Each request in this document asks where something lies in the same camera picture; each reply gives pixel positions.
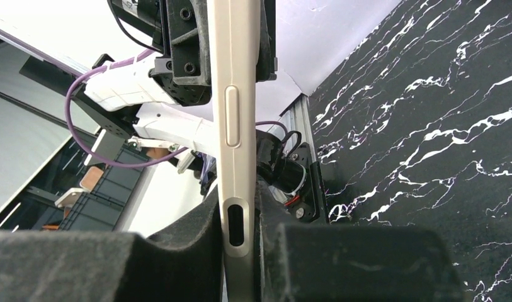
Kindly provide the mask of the cream cased phone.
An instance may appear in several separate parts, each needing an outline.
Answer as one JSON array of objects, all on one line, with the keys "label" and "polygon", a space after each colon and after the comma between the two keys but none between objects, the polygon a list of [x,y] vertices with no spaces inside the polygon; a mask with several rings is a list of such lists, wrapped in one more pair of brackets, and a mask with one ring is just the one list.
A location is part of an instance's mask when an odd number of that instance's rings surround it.
[{"label": "cream cased phone", "polygon": [[209,1],[207,11],[227,295],[229,301],[254,301],[260,2]]}]

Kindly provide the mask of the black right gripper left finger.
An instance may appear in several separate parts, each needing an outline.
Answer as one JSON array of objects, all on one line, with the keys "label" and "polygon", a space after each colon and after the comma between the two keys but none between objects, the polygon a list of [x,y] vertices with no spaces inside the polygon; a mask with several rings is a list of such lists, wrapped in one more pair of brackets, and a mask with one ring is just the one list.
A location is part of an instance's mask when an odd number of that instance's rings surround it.
[{"label": "black right gripper left finger", "polygon": [[216,191],[166,228],[0,232],[0,301],[220,301]]}]

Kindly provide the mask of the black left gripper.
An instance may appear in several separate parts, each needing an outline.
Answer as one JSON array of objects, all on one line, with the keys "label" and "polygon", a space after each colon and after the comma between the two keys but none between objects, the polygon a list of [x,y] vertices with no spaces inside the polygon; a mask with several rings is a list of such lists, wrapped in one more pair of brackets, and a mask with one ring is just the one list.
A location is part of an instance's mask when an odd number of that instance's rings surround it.
[{"label": "black left gripper", "polygon": [[[258,82],[276,79],[276,2],[261,1]],[[149,76],[180,106],[203,106],[212,97],[206,1],[158,1],[153,40],[162,55]]]}]

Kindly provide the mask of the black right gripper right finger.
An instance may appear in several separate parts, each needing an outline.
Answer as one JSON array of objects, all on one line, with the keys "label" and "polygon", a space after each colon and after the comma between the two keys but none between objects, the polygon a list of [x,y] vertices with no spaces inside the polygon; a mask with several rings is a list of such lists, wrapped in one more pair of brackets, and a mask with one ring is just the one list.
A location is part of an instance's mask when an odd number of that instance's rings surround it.
[{"label": "black right gripper right finger", "polygon": [[302,223],[256,184],[260,301],[463,301],[446,245],[413,226]]}]

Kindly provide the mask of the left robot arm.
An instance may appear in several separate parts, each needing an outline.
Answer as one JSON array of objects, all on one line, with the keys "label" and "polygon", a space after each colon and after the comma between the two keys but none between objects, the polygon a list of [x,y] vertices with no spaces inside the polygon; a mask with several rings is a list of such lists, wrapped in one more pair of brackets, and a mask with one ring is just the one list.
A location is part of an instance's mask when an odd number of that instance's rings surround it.
[{"label": "left robot arm", "polygon": [[79,84],[72,100],[101,127],[138,148],[148,124],[144,111],[155,108],[158,118],[203,106],[212,97],[206,1],[110,1],[118,24],[144,30],[152,38],[154,66],[141,60],[130,80],[127,67],[114,68],[102,55],[91,85]]}]

